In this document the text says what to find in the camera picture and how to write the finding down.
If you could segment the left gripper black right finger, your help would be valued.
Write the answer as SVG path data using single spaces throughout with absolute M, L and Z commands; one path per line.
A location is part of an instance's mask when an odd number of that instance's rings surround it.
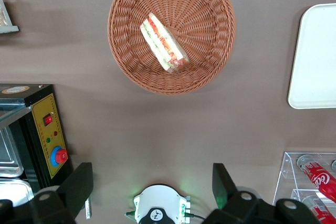
M 273 206 L 249 191 L 238 190 L 221 163 L 213 164 L 212 191 L 218 208 L 203 223 L 319 223 L 297 200 L 280 199 Z

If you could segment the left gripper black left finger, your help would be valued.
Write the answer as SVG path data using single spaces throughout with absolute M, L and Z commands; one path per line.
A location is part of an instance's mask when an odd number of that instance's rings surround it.
M 55 191 L 40 192 L 17 207 L 1 200 L 1 223 L 75 223 L 92 191 L 92 163 L 81 163 Z

